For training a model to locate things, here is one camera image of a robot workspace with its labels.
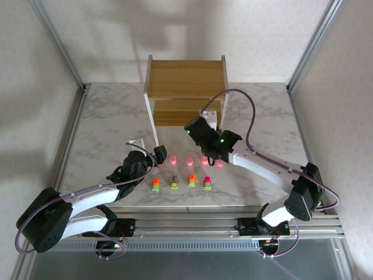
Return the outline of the two-tier wooden shelf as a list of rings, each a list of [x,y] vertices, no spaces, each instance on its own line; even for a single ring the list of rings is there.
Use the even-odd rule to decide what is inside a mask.
[[[209,107],[216,110],[217,125],[223,125],[229,94],[213,97],[227,89],[225,56],[220,60],[154,60],[150,55],[143,95],[156,145],[156,128],[185,125],[209,101]]]

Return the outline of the dark grey panel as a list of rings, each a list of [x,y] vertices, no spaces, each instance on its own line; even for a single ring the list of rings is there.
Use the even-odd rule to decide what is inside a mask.
[[[334,261],[263,259],[254,252],[129,252],[114,260],[91,253],[39,255],[27,280],[342,280]]]

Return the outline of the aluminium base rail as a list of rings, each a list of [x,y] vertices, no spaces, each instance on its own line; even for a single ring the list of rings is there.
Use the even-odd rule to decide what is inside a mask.
[[[239,218],[254,218],[258,206],[112,207],[119,219],[134,219],[133,239],[237,239]],[[337,215],[316,213],[297,221],[302,239],[344,238]]]

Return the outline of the aluminium table side rail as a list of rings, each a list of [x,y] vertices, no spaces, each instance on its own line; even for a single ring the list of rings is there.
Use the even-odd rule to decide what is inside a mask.
[[[290,89],[287,89],[287,93],[288,93],[288,98],[291,104],[291,108],[294,113],[295,121],[297,123],[297,127],[300,133],[301,142],[305,150],[305,155],[307,157],[307,160],[311,163],[315,163],[312,151],[310,150],[308,135],[305,129],[304,122],[302,120],[300,107],[297,106],[295,102],[294,93]]]
[[[63,150],[61,150],[61,156],[59,157],[59,165],[56,170],[56,176],[54,180],[54,189],[60,190],[63,184],[66,167],[68,165],[69,156],[75,140],[76,131],[78,130],[80,118],[82,115],[83,108],[85,106],[87,93],[89,92],[90,85],[83,85],[82,89],[77,92],[77,99],[72,107],[72,116],[66,123],[66,134],[64,135]]]

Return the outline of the aluminium frame post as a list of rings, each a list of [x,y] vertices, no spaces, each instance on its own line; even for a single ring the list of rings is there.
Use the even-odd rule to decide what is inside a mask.
[[[75,81],[80,90],[85,89],[85,83],[82,81],[78,70],[73,64],[70,55],[68,54],[48,12],[46,11],[42,0],[27,0],[33,13],[41,24],[50,42],[54,46],[55,51],[60,57],[62,63],[65,65],[72,79]]]
[[[321,45],[324,36],[326,35],[343,2],[344,0],[329,0],[325,11],[311,36],[311,39],[309,40],[293,74],[288,81],[286,86],[288,94],[291,94],[300,82],[301,77],[311,63],[312,57],[315,55],[318,47]]]

